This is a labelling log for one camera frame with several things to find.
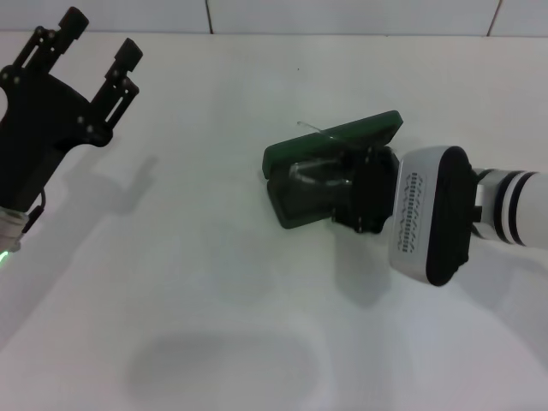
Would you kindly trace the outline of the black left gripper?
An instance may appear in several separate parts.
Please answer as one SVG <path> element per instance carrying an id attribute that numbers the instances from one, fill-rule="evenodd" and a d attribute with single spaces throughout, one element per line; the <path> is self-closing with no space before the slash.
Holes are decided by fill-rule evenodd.
<path id="1" fill-rule="evenodd" d="M 86 30 L 89 20 L 70 7 L 58 29 L 37 26 L 12 65 L 1 71 L 8 108 L 1 120 L 1 206 L 26 211 L 69 151 L 104 147 L 140 89 L 128 78 L 143 57 L 125 39 L 91 101 L 50 70 Z"/>

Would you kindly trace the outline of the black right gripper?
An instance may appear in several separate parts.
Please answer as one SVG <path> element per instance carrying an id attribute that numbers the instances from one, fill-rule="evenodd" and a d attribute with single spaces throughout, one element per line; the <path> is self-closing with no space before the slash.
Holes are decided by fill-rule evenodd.
<path id="1" fill-rule="evenodd" d="M 369 146 L 352 157 L 349 186 L 337 197 L 331 220 L 358 234 L 378 234 L 392 215 L 399 160 L 388 146 Z"/>

